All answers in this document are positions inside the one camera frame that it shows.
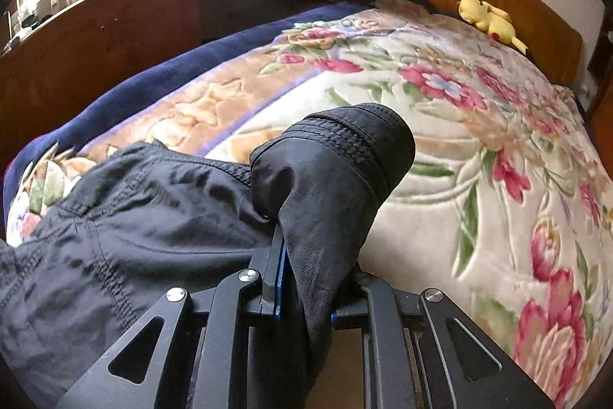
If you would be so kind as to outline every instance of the black jacket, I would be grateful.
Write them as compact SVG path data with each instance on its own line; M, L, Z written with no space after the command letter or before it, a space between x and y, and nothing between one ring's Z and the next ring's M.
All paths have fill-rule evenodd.
M249 406L299 407L325 359L333 296L414 155L407 125L374 104L308 116L258 147L251 166L161 144L122 149L23 245L1 248L0 353L51 408L166 290L216 286L270 245L278 222L297 289L292 334L305 334L262 341L268 361L252 362Z

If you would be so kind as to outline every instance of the jacket sleeve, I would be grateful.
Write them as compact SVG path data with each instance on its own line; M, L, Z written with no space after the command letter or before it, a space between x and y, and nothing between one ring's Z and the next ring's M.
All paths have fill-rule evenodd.
M329 347L334 295L414 158L407 124L373 103L309 115L251 155L254 207L279 222L287 243L311 379Z

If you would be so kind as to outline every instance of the blanket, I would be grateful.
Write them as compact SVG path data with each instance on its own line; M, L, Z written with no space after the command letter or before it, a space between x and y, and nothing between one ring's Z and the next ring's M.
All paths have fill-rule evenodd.
M23 173L8 243L134 141L247 162L309 113L377 102L417 156L376 217L361 266L443 290L550 396L571 407L611 351L613 192L570 91L511 48L404 0L296 23L189 81L78 152Z

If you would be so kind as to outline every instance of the bed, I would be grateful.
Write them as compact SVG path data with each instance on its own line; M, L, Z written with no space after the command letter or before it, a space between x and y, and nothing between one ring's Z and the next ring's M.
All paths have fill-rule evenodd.
M459 0L336 1L137 74L30 142L5 174L8 244L26 245L88 170L134 141L248 162L308 113L378 102L410 125L417 156L362 268L399 289L439 287L556 407L599 407L608 366L588 387L611 364L613 193L572 93L552 84L572 83L580 36L539 0L488 0L511 13L535 65L441 14ZM324 395L361 407L355 352L338 340L312 407Z

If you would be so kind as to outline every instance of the stuffed animal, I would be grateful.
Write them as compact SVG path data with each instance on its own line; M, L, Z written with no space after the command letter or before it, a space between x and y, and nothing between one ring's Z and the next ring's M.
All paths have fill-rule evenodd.
M515 28L511 25L511 17L507 12L479 0L461 0L458 3L458 12L465 22L526 54L528 48L516 37Z

